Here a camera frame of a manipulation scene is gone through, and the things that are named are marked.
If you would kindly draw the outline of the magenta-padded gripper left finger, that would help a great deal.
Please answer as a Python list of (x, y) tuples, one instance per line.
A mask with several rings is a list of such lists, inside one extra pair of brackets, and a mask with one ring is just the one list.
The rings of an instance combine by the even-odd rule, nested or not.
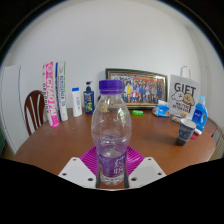
[(60, 171), (59, 177), (84, 188), (98, 188), (100, 180), (96, 148), (90, 148), (80, 158), (72, 157)]

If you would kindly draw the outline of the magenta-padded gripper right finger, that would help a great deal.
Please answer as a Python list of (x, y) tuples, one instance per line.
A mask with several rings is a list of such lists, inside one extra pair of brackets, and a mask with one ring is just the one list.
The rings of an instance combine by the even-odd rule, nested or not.
[(144, 157), (131, 147), (127, 149), (125, 188), (140, 188), (165, 176), (165, 172), (152, 157)]

